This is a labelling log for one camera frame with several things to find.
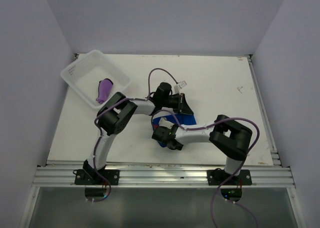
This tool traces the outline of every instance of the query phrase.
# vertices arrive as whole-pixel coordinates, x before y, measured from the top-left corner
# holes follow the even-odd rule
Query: purple pouch
[[[100,104],[108,100],[113,85],[110,79],[101,80],[98,87],[98,97],[95,100]]]

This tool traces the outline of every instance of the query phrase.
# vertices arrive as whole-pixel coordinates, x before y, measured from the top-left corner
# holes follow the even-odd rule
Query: black mounting base
[[[74,184],[76,185],[102,185],[104,182],[99,178],[92,180],[91,177],[83,170],[74,170],[75,174]],[[120,171],[118,169],[102,169],[99,173],[105,177],[111,185],[118,185]]]
[[[211,169],[206,171],[206,177],[208,179],[208,185],[220,185],[230,175],[225,173],[222,169]],[[224,185],[252,185],[250,171],[248,169],[242,169],[238,176],[234,176]]]

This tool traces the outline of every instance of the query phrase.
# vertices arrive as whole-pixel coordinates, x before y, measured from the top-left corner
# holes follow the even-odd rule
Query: white tabletop
[[[263,124],[259,103],[247,58],[212,56],[154,56],[154,55],[106,55],[132,76],[132,85],[124,94],[143,98],[148,93],[148,74],[153,68],[164,68],[179,81],[186,100],[194,111],[198,124],[211,123],[217,115],[243,117],[252,120],[260,128],[260,139],[250,152],[246,165],[273,165],[271,145]],[[151,90],[160,82],[174,84],[162,71],[151,77]],[[71,88],[68,89],[48,163],[57,161],[85,161],[98,137],[94,125],[97,111],[86,104]],[[251,141],[256,136],[253,130]],[[212,164],[224,165],[225,155],[210,143],[185,145],[182,151],[162,148],[151,139],[150,117],[134,115],[124,131],[111,147],[107,162]]]

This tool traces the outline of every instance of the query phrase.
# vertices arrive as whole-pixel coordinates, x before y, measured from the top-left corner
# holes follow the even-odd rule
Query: white plastic bin
[[[125,91],[132,81],[128,74],[98,50],[92,50],[74,61],[60,75],[94,109],[100,109],[105,104],[96,101],[99,81],[108,78],[113,82],[109,98],[116,92]]]

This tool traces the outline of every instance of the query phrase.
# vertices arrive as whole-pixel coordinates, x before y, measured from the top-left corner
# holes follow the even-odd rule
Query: blue cloth
[[[194,124],[197,124],[196,122],[196,119],[195,119],[195,116],[194,115],[188,115],[188,114],[175,114],[176,118],[178,119],[179,123],[180,124],[185,124],[185,125],[194,125]],[[167,115],[167,116],[162,116],[164,118],[167,119],[167,121],[171,122],[171,123],[174,123],[174,124],[177,124],[175,118],[172,116],[172,115]],[[162,117],[158,117],[158,118],[155,118],[153,119],[153,130],[155,130],[155,127],[157,127],[159,125],[159,122],[160,122],[160,119]],[[158,142],[159,145],[161,147],[166,147],[165,144],[161,143],[161,142]]]

